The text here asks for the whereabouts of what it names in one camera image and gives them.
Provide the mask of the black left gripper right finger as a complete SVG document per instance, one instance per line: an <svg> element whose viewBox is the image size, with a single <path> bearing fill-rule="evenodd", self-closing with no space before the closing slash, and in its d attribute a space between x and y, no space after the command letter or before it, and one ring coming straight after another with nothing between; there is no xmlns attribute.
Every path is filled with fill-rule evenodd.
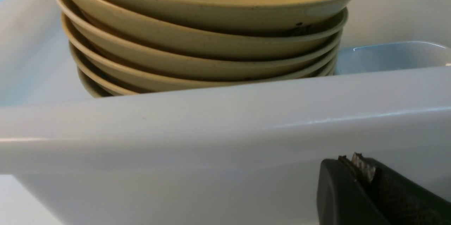
<svg viewBox="0 0 451 225"><path fill-rule="evenodd" d="M354 153L365 190L393 225L449 225L450 202L374 158Z"/></svg>

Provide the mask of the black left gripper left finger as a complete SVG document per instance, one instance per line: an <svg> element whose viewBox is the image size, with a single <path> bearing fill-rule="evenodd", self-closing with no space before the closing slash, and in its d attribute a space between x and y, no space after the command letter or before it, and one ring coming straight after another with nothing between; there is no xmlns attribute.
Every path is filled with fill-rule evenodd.
<svg viewBox="0 0 451 225"><path fill-rule="evenodd" d="M349 167L349 161L324 159L317 184L320 225L389 225Z"/></svg>

